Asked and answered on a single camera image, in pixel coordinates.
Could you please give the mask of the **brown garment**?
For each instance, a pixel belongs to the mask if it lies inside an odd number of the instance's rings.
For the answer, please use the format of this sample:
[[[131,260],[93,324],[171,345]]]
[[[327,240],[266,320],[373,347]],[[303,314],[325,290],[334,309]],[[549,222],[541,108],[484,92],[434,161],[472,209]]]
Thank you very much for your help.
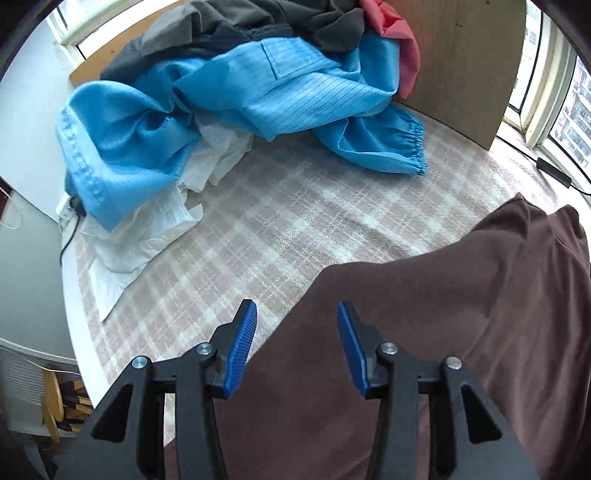
[[[329,266],[216,407],[233,479],[362,479],[378,406],[353,386],[339,302],[415,357],[462,359],[543,479],[590,475],[590,257],[577,211],[523,197],[458,242]]]

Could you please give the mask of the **wooden stool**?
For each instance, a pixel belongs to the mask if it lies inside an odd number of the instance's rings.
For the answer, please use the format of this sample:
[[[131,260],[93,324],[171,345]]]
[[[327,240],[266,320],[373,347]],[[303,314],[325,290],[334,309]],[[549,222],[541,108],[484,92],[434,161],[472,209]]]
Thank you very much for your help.
[[[81,430],[94,407],[82,380],[60,379],[52,370],[44,370],[42,378],[41,425],[58,444],[63,433],[77,434]]]

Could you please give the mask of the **white thin garment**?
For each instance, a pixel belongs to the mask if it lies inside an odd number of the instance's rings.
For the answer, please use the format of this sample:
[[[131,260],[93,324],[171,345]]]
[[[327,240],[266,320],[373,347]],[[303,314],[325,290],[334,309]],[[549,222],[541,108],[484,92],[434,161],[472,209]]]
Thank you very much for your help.
[[[91,292],[104,321],[123,291],[137,279],[147,264],[166,247],[190,231],[204,217],[204,206],[186,206],[191,192],[218,185],[252,149],[253,135],[222,125],[211,117],[197,120],[200,139],[175,182],[150,198],[113,231],[87,218],[81,234],[94,249],[88,273]]]

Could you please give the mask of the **plaid checked table cloth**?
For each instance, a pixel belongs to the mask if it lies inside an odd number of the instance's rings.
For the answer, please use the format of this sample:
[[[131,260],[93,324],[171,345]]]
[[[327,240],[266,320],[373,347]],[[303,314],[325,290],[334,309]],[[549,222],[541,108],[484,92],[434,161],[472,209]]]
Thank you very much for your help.
[[[329,266],[385,264],[461,240],[515,197],[554,206],[534,153],[502,125],[484,149],[426,121],[429,172],[377,174],[347,164],[308,134],[257,140],[216,187],[197,196],[204,219],[172,242],[98,320],[79,234],[69,282],[79,314],[73,336],[93,402],[136,355],[169,359],[206,339],[242,299],[259,308],[252,356]]]

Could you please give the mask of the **blue striped work coat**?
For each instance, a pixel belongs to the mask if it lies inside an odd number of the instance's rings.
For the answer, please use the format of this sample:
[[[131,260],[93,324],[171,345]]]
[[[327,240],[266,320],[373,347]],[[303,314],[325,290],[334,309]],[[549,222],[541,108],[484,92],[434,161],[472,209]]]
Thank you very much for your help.
[[[399,58],[398,42],[374,32],[332,56],[274,37],[211,59],[165,59],[135,80],[85,83],[56,127],[65,191],[114,229],[180,177],[202,113],[266,140],[311,131],[360,167],[422,175],[424,125],[393,102]]]

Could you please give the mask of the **dark grey garment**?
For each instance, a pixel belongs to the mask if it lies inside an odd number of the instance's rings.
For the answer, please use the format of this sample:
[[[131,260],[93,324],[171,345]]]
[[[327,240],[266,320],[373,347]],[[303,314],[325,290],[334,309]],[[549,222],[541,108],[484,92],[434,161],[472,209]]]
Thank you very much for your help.
[[[211,59],[270,37],[300,37],[324,53],[356,49],[365,32],[356,1],[190,1],[131,40],[100,78],[132,84],[157,62]]]

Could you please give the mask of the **red garment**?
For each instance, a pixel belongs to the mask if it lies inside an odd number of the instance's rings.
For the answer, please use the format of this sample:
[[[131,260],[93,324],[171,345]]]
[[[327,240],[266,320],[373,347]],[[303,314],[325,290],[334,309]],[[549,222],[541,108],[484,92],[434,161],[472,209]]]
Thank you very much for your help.
[[[420,47],[410,24],[386,1],[361,0],[360,6],[370,25],[381,37],[399,42],[399,96],[408,99],[421,71]]]

